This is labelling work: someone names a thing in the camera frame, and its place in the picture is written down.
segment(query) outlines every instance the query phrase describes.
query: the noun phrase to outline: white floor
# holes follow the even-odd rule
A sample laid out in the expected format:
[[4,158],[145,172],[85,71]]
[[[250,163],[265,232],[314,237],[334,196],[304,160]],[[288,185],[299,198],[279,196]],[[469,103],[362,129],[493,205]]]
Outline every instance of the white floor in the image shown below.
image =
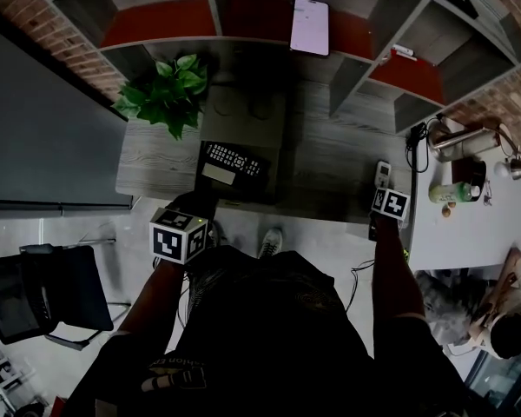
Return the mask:
[[[0,256],[15,255],[19,246],[31,243],[67,245],[83,237],[115,237],[114,246],[95,247],[104,292],[109,301],[134,301],[152,272],[148,221],[156,208],[165,205],[166,201],[143,198],[130,215],[0,221]],[[285,235],[284,250],[297,250],[318,269],[331,275],[344,303],[349,301],[352,293],[351,267],[357,267],[374,256],[374,243],[347,234],[343,223],[257,215],[230,209],[219,209],[216,219],[229,242],[249,255],[256,255],[266,230],[273,226],[281,227]],[[357,294],[349,311],[349,318],[369,354],[373,353],[372,275],[371,269],[359,273]],[[181,331],[176,321],[169,348],[175,347]],[[69,329],[58,328],[55,334],[66,335],[68,332]],[[69,396],[107,338],[107,335],[101,336],[82,352],[58,346],[43,337],[7,347],[0,344],[0,348],[24,372],[33,373],[26,384],[13,393],[12,399],[22,404],[32,394],[40,394],[52,403],[56,396]]]

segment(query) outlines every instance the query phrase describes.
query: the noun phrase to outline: red shelf panel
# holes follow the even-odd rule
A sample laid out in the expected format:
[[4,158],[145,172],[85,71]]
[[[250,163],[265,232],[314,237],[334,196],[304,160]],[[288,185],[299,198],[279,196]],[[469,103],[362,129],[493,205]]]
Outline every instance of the red shelf panel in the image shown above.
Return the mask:
[[373,60],[373,40],[364,18],[330,10],[330,50]]
[[[293,4],[287,0],[233,0],[223,19],[224,36],[289,42]],[[330,10],[330,50],[373,59],[368,23],[361,17]]]
[[222,30],[224,36],[289,42],[292,15],[286,0],[232,0]]
[[376,67],[370,77],[445,105],[439,70],[424,60],[415,62],[392,53],[390,60]]
[[216,36],[208,0],[174,0],[119,11],[101,47],[171,37]]

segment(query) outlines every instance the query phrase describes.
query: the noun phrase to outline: white table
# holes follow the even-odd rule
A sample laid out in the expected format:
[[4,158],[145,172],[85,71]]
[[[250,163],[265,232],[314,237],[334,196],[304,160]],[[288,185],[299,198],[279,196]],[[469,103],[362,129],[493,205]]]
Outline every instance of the white table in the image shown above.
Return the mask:
[[[464,127],[447,120],[452,131]],[[419,167],[426,163],[426,143],[420,142]],[[452,165],[438,162],[429,154],[428,170],[419,174],[416,210],[412,231],[412,270],[442,268],[475,268],[502,264],[509,249],[521,249],[521,179],[513,181],[494,175],[494,164],[505,158],[501,148],[479,156],[486,162],[491,182],[492,206],[477,202],[458,202],[449,218],[442,216],[443,204],[428,198],[429,187],[436,183],[452,183]]]

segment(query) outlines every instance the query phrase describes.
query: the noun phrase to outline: mesh chair back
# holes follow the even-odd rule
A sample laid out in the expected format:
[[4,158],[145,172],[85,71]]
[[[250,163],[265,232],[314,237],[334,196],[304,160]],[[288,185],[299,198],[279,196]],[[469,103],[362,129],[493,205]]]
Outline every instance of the mesh chair back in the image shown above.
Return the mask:
[[39,267],[26,255],[0,258],[0,340],[10,344],[48,334],[50,319]]
[[57,267],[47,272],[45,284],[52,319],[79,328],[112,330],[114,324],[102,290],[93,248],[67,248],[51,255],[55,256]]

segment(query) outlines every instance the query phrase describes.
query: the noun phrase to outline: dark hair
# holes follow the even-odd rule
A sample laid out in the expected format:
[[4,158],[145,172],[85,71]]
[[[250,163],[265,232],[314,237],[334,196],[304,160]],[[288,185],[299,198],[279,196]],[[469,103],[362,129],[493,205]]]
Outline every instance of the dark hair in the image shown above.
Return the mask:
[[501,358],[521,354],[521,314],[500,318],[490,332],[492,348]]

